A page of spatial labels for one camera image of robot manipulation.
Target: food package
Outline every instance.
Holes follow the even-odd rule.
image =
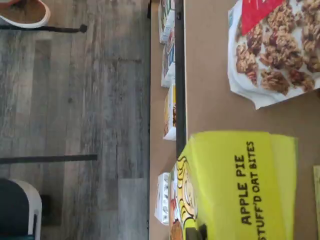
[[[169,177],[171,240],[293,240],[297,141],[267,132],[191,136]]]
[[[162,53],[161,86],[170,88],[176,82],[176,44],[175,28],[171,29],[169,39],[166,42]]]
[[[158,7],[159,40],[165,44],[175,24],[175,0],[161,0]]]
[[[232,92],[259,109],[320,87],[320,1],[239,0],[228,18]]]
[[[172,84],[164,101],[163,139],[176,140],[176,85]]]
[[[158,176],[156,188],[156,202],[154,216],[164,225],[169,224],[169,173],[165,172]]]

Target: shoe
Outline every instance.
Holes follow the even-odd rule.
[[[0,0],[0,8],[7,8],[12,4],[16,4],[20,0]]]
[[[35,29],[46,25],[50,15],[50,9],[40,0],[19,0],[9,7],[0,7],[0,18],[24,29]]]

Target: brown table surface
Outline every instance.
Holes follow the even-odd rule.
[[[227,76],[228,10],[235,0],[184,1],[186,130],[251,130],[298,138],[298,177],[294,234],[317,239],[312,166],[320,164],[320,99],[315,92],[272,106],[254,104],[230,91]],[[157,177],[175,161],[174,142],[163,141],[167,89],[160,87],[161,53],[158,5],[151,20],[150,239],[168,239],[168,228],[154,217]]]
[[[168,240],[169,230],[155,217],[158,176],[169,172],[176,160],[176,142],[163,140],[165,97],[169,88],[161,87],[162,52],[159,43],[158,5],[151,4],[151,75],[150,75],[150,215],[149,239]]]
[[[227,76],[228,10],[234,0],[184,1],[187,134],[252,130],[298,138],[295,239],[317,239],[312,166],[320,164],[320,99],[308,93],[272,106],[230,91]]]

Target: small white box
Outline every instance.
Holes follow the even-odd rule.
[[[158,176],[154,216],[163,224],[169,225],[169,173]]]
[[[163,139],[176,140],[176,85],[172,84],[164,101]]]
[[[162,52],[161,86],[170,88],[176,82],[176,41],[175,28],[171,29],[169,39]]]
[[[170,30],[175,23],[175,0],[161,0],[158,7],[159,41],[168,41]]]

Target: floor board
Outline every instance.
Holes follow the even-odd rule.
[[[0,157],[98,154],[0,165],[50,195],[45,240],[147,240],[148,0],[43,0],[50,26],[0,31]]]

